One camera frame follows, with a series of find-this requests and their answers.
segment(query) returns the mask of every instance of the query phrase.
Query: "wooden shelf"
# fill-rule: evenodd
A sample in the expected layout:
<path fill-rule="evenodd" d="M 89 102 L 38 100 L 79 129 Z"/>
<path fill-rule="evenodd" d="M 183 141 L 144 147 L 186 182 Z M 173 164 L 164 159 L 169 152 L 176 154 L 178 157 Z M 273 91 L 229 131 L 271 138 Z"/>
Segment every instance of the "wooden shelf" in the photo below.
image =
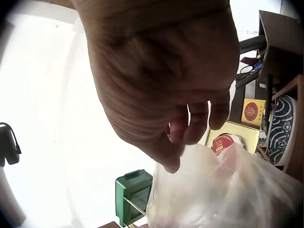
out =
<path fill-rule="evenodd" d="M 283 172 L 294 177 L 303 183 L 303 75 L 297 75 L 283 89 L 272 96 L 274 101 L 278 97 L 287 92 L 296 89 L 297 97 L 294 97 L 297 105 L 295 118 L 294 137 L 291 139 L 291 152 L 286 158 L 286 164 L 283 167 Z M 257 145 L 257 149 L 264 156 L 265 160 L 269 161 L 267 156 L 267 148 L 261 148 Z"/>
<path fill-rule="evenodd" d="M 259 152 L 263 155 L 264 159 L 268 162 L 270 162 L 269 157 L 266 155 L 266 148 L 264 147 L 260 147 L 259 145 L 257 145 L 257 149 L 259 150 Z"/>

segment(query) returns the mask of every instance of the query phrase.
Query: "blue and white plate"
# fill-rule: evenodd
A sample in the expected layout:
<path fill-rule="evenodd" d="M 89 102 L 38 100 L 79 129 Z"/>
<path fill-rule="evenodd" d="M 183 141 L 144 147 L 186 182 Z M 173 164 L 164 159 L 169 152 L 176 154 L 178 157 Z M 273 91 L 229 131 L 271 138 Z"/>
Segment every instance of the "blue and white plate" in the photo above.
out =
<path fill-rule="evenodd" d="M 290 152 L 290 141 L 295 124 L 295 99 L 283 95 L 276 101 L 275 113 L 270 128 L 268 151 L 270 162 L 284 166 L 287 154 Z"/>

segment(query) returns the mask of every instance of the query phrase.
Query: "clear plastic bag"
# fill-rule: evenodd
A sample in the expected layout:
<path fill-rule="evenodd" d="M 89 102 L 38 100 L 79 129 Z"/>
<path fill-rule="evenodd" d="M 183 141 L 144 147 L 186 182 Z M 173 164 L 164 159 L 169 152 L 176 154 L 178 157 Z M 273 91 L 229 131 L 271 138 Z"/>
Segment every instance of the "clear plastic bag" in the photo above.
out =
<path fill-rule="evenodd" d="M 150 228 L 278 227 L 303 184 L 237 143 L 220 155 L 186 146 L 175 174 L 156 164 L 147 204 Z"/>

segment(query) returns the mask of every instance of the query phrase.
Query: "red label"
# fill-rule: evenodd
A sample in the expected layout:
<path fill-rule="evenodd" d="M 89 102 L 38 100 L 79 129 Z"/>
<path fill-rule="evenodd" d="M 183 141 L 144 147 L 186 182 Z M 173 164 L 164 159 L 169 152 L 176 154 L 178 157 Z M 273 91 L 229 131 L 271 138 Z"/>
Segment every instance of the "red label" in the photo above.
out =
<path fill-rule="evenodd" d="M 257 117 L 257 112 L 257 105 L 253 102 L 250 102 L 246 105 L 244 110 L 245 118 L 249 121 L 253 121 Z"/>
<path fill-rule="evenodd" d="M 219 155 L 224 149 L 233 143 L 234 141 L 229 135 L 220 135 L 213 140 L 211 149 L 215 155 Z"/>

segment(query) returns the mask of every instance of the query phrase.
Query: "green plastic container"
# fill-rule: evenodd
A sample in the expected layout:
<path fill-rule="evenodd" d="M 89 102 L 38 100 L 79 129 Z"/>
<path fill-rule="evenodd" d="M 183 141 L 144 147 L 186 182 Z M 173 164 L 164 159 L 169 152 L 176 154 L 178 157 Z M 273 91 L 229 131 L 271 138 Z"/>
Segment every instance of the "green plastic container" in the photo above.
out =
<path fill-rule="evenodd" d="M 126 200 L 146 211 L 153 177 L 144 169 L 118 177 L 115 181 L 115 210 L 122 227 L 141 219 L 144 215 Z"/>

